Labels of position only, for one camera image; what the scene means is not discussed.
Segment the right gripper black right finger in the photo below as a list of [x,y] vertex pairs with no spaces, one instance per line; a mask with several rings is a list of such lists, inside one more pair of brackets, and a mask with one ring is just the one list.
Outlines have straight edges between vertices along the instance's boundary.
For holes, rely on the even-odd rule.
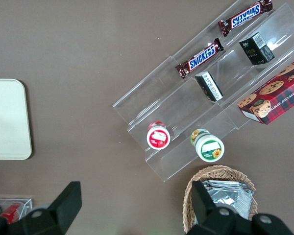
[[217,207],[201,181],[192,182],[192,204],[198,220],[189,235],[292,235],[278,217],[259,213],[246,220],[226,207]]

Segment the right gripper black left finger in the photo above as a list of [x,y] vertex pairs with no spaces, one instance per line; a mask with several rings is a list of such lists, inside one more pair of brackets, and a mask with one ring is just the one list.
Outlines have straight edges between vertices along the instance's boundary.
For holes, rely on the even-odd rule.
[[33,210],[12,224],[0,217],[0,235],[64,235],[81,207],[81,183],[72,181],[48,208]]

